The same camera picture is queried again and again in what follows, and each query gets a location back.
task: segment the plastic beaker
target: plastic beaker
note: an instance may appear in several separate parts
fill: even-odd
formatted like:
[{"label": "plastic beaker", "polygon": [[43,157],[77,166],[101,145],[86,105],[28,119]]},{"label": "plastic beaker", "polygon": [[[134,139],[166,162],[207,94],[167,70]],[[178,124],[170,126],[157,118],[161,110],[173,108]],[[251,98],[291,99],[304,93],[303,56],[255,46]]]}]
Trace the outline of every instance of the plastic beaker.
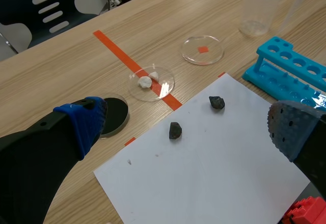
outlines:
[{"label": "plastic beaker", "polygon": [[240,31],[249,36],[268,32],[280,0],[244,0]]}]

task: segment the orange tape strip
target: orange tape strip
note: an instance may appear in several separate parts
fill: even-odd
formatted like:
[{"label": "orange tape strip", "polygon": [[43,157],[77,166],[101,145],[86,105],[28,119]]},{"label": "orange tape strip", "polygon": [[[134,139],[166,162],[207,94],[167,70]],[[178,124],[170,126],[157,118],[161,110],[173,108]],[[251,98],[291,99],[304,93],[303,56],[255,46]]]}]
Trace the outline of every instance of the orange tape strip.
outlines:
[{"label": "orange tape strip", "polygon": [[219,75],[218,78],[220,78],[220,77],[221,77],[222,75],[224,75],[224,74],[225,74],[225,72],[223,72],[221,75]]},{"label": "orange tape strip", "polygon": [[135,137],[133,137],[132,139],[130,139],[128,142],[126,142],[125,144],[124,144],[124,146],[128,146],[129,144],[131,144],[133,141],[135,141],[136,140],[136,138]]},{"label": "orange tape strip", "polygon": [[[124,51],[122,51],[113,41],[111,41],[103,32],[96,31],[93,33],[98,40],[100,40],[111,52],[117,56],[133,73],[141,70],[142,68],[134,61],[131,57],[129,57]],[[138,77],[147,76],[147,72],[144,70],[143,72],[138,72]],[[162,86],[153,81],[151,86],[151,90],[156,93],[158,96],[161,93]],[[168,94],[162,99],[171,109],[177,110],[179,107],[182,106],[172,94]]]}]

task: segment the black disc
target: black disc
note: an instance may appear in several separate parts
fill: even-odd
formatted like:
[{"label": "black disc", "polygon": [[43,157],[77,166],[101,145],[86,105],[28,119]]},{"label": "black disc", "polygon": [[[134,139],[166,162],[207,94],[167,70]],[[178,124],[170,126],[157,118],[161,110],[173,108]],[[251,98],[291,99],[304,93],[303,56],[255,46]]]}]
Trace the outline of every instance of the black disc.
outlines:
[{"label": "black disc", "polygon": [[107,104],[107,114],[102,135],[114,132],[126,122],[128,105],[119,98],[104,98]]}]

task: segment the chair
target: chair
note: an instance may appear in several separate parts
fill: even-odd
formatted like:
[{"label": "chair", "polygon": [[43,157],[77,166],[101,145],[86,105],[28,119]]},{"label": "chair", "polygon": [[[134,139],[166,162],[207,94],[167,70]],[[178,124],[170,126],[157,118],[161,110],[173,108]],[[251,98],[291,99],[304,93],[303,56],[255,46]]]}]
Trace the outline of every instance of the chair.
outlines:
[{"label": "chair", "polygon": [[[0,0],[2,3],[0,23],[26,25],[32,33],[32,40],[28,46],[30,48],[97,16],[79,12],[74,1]],[[5,39],[15,53],[18,53],[1,33],[0,37]]]}]

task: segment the black rock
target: black rock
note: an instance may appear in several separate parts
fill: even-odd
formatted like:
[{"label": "black rock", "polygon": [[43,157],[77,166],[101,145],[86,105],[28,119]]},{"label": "black rock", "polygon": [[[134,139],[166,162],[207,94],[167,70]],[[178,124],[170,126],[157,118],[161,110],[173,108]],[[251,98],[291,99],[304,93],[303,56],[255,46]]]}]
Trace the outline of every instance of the black rock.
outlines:
[{"label": "black rock", "polygon": [[171,122],[170,131],[169,131],[169,139],[177,139],[182,134],[182,128],[178,122]]},{"label": "black rock", "polygon": [[223,98],[219,96],[216,97],[209,96],[209,101],[210,101],[210,105],[212,105],[212,107],[215,109],[222,109],[225,107],[225,102]]}]

